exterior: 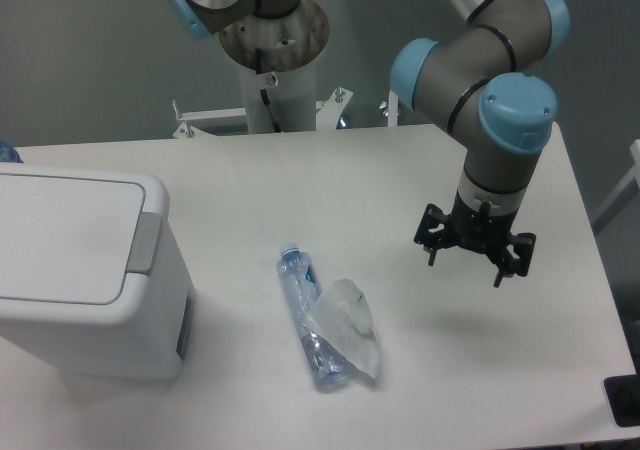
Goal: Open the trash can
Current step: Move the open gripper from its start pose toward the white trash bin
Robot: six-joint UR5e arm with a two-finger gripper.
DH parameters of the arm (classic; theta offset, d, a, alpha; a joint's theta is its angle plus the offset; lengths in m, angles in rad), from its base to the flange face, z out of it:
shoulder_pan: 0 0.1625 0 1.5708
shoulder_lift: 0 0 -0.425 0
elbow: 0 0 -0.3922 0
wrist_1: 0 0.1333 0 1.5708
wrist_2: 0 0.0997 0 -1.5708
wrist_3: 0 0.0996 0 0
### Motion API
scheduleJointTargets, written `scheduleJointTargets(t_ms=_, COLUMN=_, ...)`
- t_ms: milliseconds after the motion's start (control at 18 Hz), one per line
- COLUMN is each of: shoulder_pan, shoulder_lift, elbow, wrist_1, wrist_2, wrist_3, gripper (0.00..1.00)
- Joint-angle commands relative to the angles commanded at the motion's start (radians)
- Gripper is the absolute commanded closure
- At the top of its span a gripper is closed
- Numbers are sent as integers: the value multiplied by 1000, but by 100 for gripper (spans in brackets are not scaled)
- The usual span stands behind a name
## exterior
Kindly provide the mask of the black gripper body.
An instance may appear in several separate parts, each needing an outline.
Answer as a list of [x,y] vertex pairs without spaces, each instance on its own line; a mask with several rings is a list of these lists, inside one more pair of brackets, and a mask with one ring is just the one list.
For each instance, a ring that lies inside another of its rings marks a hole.
[[486,256],[509,254],[511,227],[519,204],[519,192],[459,189],[448,220],[448,246]]

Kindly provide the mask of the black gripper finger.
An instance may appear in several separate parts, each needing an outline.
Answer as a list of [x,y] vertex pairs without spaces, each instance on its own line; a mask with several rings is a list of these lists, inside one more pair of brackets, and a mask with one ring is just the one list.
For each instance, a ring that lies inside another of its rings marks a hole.
[[512,278],[514,275],[519,277],[528,275],[536,239],[537,236],[530,232],[509,233],[505,241],[498,245],[492,260],[497,267],[493,283],[495,288],[499,288],[505,278]]
[[414,242],[428,254],[427,264],[433,266],[439,250],[453,246],[450,216],[435,204],[428,204],[414,235]]

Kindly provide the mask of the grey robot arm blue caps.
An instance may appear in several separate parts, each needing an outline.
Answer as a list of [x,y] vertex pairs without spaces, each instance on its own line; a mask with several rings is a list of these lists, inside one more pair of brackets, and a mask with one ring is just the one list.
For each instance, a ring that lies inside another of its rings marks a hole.
[[[252,133],[315,130],[315,66],[329,23],[313,0],[167,0],[194,38],[217,36],[241,75]],[[390,88],[466,151],[452,210],[425,209],[414,240],[430,256],[460,247],[499,279],[526,276],[536,237],[512,225],[557,115],[554,91],[526,68],[570,28],[564,0],[450,0],[466,31],[408,43]]]

